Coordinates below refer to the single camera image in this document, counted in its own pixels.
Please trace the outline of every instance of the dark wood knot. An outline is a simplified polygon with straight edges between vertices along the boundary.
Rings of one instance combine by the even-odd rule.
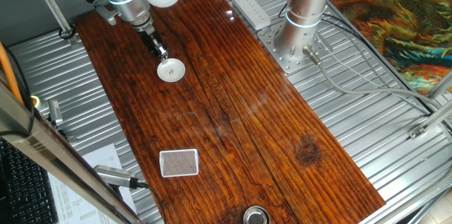
[[[298,149],[298,160],[305,167],[309,167],[310,165],[314,164],[316,160],[319,159],[319,156],[320,150],[315,143],[307,143]]]

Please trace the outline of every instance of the wooden tabletop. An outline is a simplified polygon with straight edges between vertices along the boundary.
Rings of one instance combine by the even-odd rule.
[[[226,0],[151,15],[179,82],[157,77],[128,23],[76,27],[168,223],[242,223],[250,206],[272,223],[358,223],[385,204]],[[190,148],[199,175],[162,178],[159,152]]]

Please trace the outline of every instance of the corrugated metal floor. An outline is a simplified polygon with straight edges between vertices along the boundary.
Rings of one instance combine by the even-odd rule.
[[[272,24],[280,22],[277,14],[286,0],[257,2],[272,17]],[[354,40],[326,24],[321,25],[320,33],[333,47],[337,59],[368,80],[382,84],[359,54],[359,49],[365,49],[364,46],[358,44],[357,49]],[[60,128],[78,138],[73,147],[80,154],[114,143],[123,167],[137,172],[143,179],[81,43],[78,47],[70,47],[67,41],[61,40],[54,32],[11,49],[24,69],[32,94],[41,100],[59,100],[64,117]],[[403,87],[400,79],[374,54],[367,50],[364,55],[385,82],[392,87]],[[376,87],[346,69],[331,55],[322,59],[333,80],[342,86]],[[305,66],[288,78],[386,200],[386,206],[365,222],[374,223],[387,216],[388,212],[398,213],[393,220],[401,218],[427,201],[429,196],[409,208],[401,208],[403,202],[426,187],[435,185],[438,190],[442,190],[446,186],[444,183],[435,183],[451,169],[452,145],[444,130],[438,128],[416,140],[408,139],[408,130],[425,119],[423,112],[388,93],[365,96],[339,93],[325,81],[315,66]],[[443,102],[450,96],[440,98]],[[45,105],[40,111],[48,113]],[[132,190],[132,195],[138,216],[143,221],[163,223],[147,190]]]
[[[85,48],[71,47],[58,32],[16,45],[17,56],[33,95],[41,101],[57,99],[64,122],[59,125],[78,141],[72,146],[84,155],[114,143],[122,167],[138,173],[140,167],[105,95]],[[47,104],[40,108],[48,115]],[[132,189],[138,217],[146,223],[163,223],[158,207],[147,189]]]

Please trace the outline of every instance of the orange tube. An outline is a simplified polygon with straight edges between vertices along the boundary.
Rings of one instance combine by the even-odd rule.
[[[16,76],[14,75],[13,67],[9,62],[8,55],[6,54],[5,48],[0,42],[0,63],[3,66],[6,78],[8,79],[9,89],[14,94],[14,96],[23,105],[22,96],[20,95],[19,86],[17,84]]]

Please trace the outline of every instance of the metal grating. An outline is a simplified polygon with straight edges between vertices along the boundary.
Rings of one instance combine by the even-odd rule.
[[[199,172],[198,150],[161,151],[160,171],[163,177],[197,175]]]

